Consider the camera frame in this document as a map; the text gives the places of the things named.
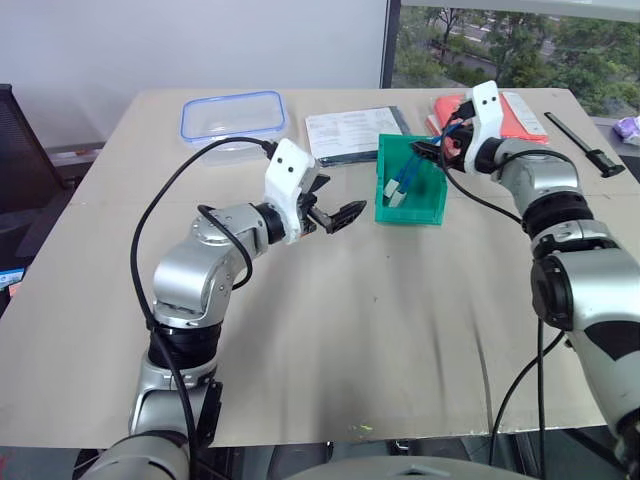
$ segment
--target black office chair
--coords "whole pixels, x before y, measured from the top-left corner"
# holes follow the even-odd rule
[[[0,84],[0,270],[31,264],[72,195]]]

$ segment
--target table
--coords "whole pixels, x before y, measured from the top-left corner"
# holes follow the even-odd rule
[[[542,115],[555,112],[593,148],[617,156],[566,90],[518,90],[571,156],[597,218],[640,258],[640,188],[603,180]],[[0,444],[104,448],[127,434],[147,334],[128,249],[147,202],[191,153],[178,136],[188,100],[232,93],[156,90],[132,103],[0,319]],[[308,147],[305,116],[398,105],[414,133],[443,90],[285,90],[290,137]],[[267,163],[193,165],[143,233],[153,269],[186,236],[195,206],[259,202]],[[275,245],[231,300],[220,344],[223,408],[215,445],[434,437],[489,430],[517,372],[535,354],[529,241],[509,220],[449,188],[442,227],[373,221],[375,166],[327,170],[319,205],[369,206],[334,236]],[[486,177],[461,177],[513,209]],[[547,328],[549,341],[555,332]],[[547,356],[550,427],[603,422],[575,354]],[[513,396],[503,431],[537,428],[535,375]]]

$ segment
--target green box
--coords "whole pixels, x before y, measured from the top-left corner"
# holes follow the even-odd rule
[[[447,201],[447,178],[429,160],[422,160],[418,173],[400,206],[388,207],[383,191],[387,182],[397,175],[413,155],[410,144],[425,137],[380,135],[376,184],[376,222],[412,225],[441,225]]]

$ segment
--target blue object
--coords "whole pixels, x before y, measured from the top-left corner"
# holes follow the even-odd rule
[[[422,160],[416,154],[409,157],[409,160],[407,160],[407,163],[405,163],[405,166],[402,169],[400,178],[395,179],[400,184],[400,186],[398,186],[398,192],[407,193],[407,190],[409,190],[409,187],[411,186],[411,182],[420,171],[420,164],[424,161],[425,160]]]
[[[180,136],[194,145],[233,136],[279,140],[287,123],[284,101],[273,90],[199,98],[182,107]]]
[[[18,283],[24,276],[24,268],[0,271],[0,288]]]
[[[447,135],[453,132],[455,129],[459,128],[462,125],[462,122],[455,123],[447,127]],[[442,140],[442,135],[438,135],[436,137],[424,137],[423,142],[433,143],[437,145]]]

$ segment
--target tree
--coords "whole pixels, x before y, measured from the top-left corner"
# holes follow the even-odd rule
[[[494,12],[493,17],[485,41],[496,65],[496,82],[507,87],[532,86],[520,82],[544,76],[544,62],[538,52],[549,33],[547,17],[523,12]],[[523,66],[528,67],[524,76],[520,72]]]
[[[451,30],[456,25],[462,25],[465,19],[465,11],[462,8],[442,8],[438,14],[438,19],[444,23],[444,33],[442,34],[442,47],[440,49],[440,64],[444,63],[444,56],[447,53],[447,42]]]
[[[563,18],[552,56],[551,84],[569,88],[590,115],[637,115],[640,26]]]
[[[431,42],[440,35],[433,27],[440,8],[411,7],[400,10],[400,30],[393,65],[394,87],[439,85],[443,69],[430,53]]]
[[[462,62],[456,62],[447,67],[447,76],[458,83],[462,83],[467,87],[473,87],[479,83],[491,80],[491,77],[480,68],[467,68]]]
[[[449,41],[449,53],[451,54],[450,63],[456,63],[458,55],[462,55],[470,50],[469,43],[469,40],[464,38],[464,35],[455,35]]]

